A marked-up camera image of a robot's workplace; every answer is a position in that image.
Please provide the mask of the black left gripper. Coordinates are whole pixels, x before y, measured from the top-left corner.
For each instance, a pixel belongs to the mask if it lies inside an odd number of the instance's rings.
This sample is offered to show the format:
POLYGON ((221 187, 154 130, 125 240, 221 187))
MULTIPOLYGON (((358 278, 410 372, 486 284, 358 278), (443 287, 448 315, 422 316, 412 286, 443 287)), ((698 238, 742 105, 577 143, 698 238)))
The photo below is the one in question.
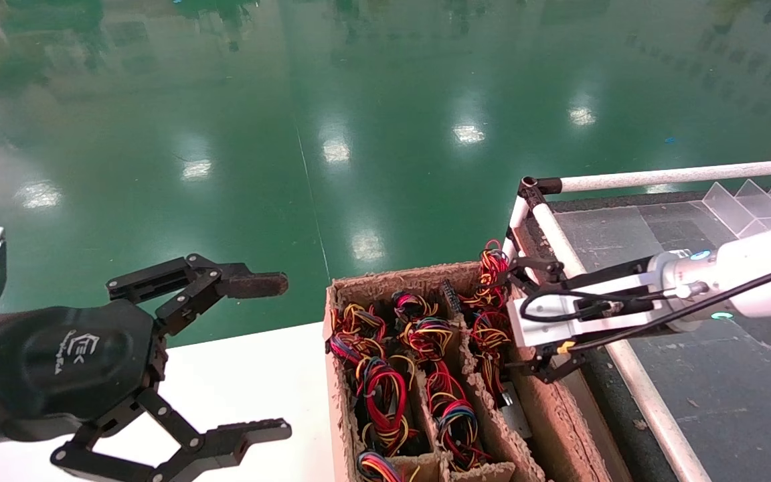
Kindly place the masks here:
POLYGON ((190 254, 112 278, 106 289, 116 301, 103 306, 0 314, 0 443, 76 433, 50 458, 71 476, 193 481, 239 466, 252 445, 291 437, 283 418, 199 433, 155 390, 168 360, 163 335, 177 335, 223 298, 281 296, 288 289, 284 272, 252 272, 245 263, 190 254), (165 294, 172 298, 154 320, 136 306, 165 294), (167 461, 153 467, 94 452, 102 436, 142 412, 178 443, 167 461))

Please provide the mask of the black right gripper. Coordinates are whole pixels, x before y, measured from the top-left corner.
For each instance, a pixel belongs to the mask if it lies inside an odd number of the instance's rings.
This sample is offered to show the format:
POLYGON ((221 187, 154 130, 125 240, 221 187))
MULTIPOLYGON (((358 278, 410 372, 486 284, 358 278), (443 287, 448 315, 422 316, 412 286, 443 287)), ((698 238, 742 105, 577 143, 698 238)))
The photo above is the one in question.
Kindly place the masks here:
MULTIPOLYGON (((559 286, 594 286, 602 282, 644 274, 651 265, 652 258, 629 260, 614 266, 607 266, 596 272, 585 272, 565 280, 565 265, 557 260, 546 260, 520 256, 510 261, 510 283, 525 294, 538 293, 545 287, 559 286), (534 281, 527 272, 538 272, 539 281, 534 281)), ((539 348, 527 361, 519 364, 519 373, 532 376, 544 384, 552 384, 576 372, 586 363, 586 355, 570 354, 562 362, 554 362, 550 348, 539 348)))

